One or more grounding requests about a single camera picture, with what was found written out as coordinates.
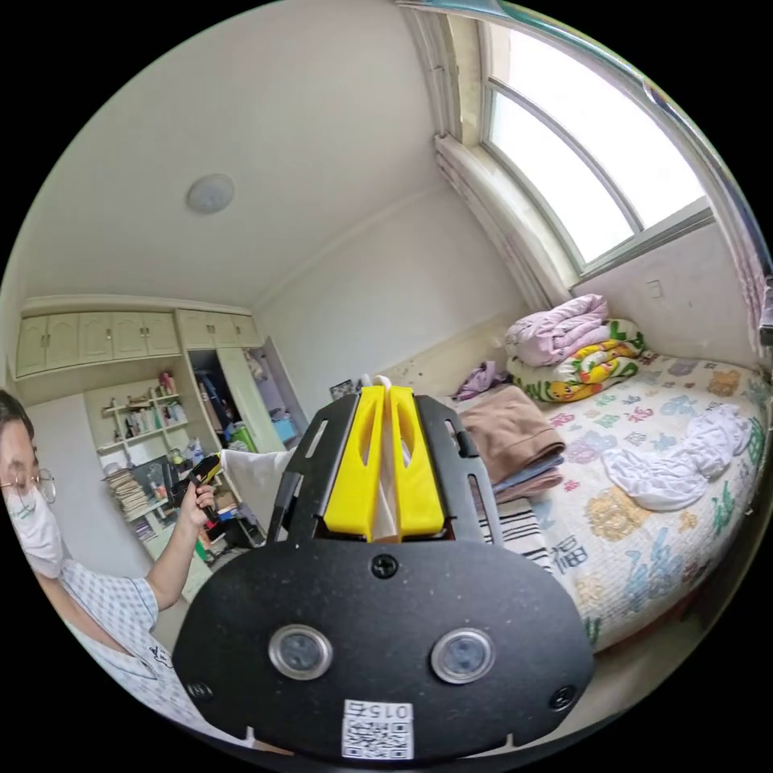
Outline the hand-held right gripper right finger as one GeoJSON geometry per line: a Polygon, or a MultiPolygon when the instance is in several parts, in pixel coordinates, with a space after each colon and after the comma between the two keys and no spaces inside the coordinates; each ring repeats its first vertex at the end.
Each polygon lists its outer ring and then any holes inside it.
{"type": "Polygon", "coordinates": [[[412,389],[392,386],[389,408],[399,537],[432,537],[444,526],[444,512],[412,389]]]}

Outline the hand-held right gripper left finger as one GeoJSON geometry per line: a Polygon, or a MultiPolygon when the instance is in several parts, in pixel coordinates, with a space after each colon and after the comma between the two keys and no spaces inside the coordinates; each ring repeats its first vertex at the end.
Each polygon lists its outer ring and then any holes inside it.
{"type": "Polygon", "coordinates": [[[366,386],[358,396],[333,488],[324,512],[338,536],[372,536],[378,515],[384,386],[366,386]]]}

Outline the person's left hand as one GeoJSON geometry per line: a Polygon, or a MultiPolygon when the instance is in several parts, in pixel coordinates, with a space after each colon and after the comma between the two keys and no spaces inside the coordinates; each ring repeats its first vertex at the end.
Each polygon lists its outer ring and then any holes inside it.
{"type": "Polygon", "coordinates": [[[179,521],[186,527],[202,529],[211,519],[215,501],[213,488],[197,480],[189,480],[179,508],[179,521]]]}

